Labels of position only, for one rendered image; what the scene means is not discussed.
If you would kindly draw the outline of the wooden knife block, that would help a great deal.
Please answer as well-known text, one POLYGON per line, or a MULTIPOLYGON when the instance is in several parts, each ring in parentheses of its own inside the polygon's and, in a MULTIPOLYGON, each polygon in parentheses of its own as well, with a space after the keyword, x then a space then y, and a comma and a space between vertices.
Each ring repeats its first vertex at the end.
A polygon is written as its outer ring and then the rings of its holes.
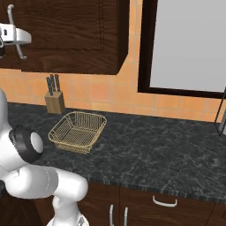
POLYGON ((46 93, 45 102, 48 113, 62 114, 64 112, 64 94, 63 92, 46 93))

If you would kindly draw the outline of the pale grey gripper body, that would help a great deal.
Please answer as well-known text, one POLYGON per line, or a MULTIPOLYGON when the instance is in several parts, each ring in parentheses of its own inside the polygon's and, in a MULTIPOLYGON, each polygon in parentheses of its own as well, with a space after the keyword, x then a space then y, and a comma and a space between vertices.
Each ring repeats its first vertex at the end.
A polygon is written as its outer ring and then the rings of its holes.
POLYGON ((13 43, 14 44, 30 44, 32 42, 32 35, 20 28, 13 29, 13 43))

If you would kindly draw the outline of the dark wood drawer front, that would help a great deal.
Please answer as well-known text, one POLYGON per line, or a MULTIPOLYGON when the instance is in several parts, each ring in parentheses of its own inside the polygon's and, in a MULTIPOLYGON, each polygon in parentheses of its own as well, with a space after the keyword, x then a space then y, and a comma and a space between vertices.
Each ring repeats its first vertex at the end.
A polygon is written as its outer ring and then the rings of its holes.
POLYGON ((128 207, 127 226, 206 226, 215 204, 169 196, 157 192, 120 189, 120 226, 124 226, 124 208, 128 207), (155 199, 176 207, 155 205, 155 199))

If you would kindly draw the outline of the black handled knife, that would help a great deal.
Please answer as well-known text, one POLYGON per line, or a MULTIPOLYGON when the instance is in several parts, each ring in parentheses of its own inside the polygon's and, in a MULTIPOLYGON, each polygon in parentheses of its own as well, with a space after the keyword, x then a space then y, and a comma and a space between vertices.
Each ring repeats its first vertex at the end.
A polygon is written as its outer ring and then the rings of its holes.
POLYGON ((52 90, 53 92, 56 92, 55 79, 53 74, 50 74, 50 80, 51 80, 52 90))
POLYGON ((47 77, 46 80, 47 80, 47 84, 48 84, 49 94, 53 95, 52 86, 51 86, 52 83, 51 83, 50 77, 47 77))
POLYGON ((56 89, 57 89, 57 92, 60 92, 60 82, 59 82, 59 76, 58 74, 55 74, 55 81, 56 81, 56 89))

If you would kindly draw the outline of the dark wood base cabinet door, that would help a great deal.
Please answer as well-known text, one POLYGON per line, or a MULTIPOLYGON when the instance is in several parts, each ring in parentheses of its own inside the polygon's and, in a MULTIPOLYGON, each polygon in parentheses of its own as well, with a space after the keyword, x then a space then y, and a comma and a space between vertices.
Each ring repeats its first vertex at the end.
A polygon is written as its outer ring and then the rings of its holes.
POLYGON ((89 221, 89 226, 110 226, 110 206, 113 206, 113 224, 119 226, 119 188, 95 182, 88 183, 87 195, 78 203, 81 214, 89 221))

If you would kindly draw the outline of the dark framed window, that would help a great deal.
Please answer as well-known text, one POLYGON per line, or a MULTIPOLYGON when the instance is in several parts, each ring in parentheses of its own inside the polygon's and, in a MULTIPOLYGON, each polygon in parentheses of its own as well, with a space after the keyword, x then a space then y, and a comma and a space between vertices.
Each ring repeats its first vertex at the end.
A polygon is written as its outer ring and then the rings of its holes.
POLYGON ((221 99, 226 0, 143 0, 140 93, 221 99))

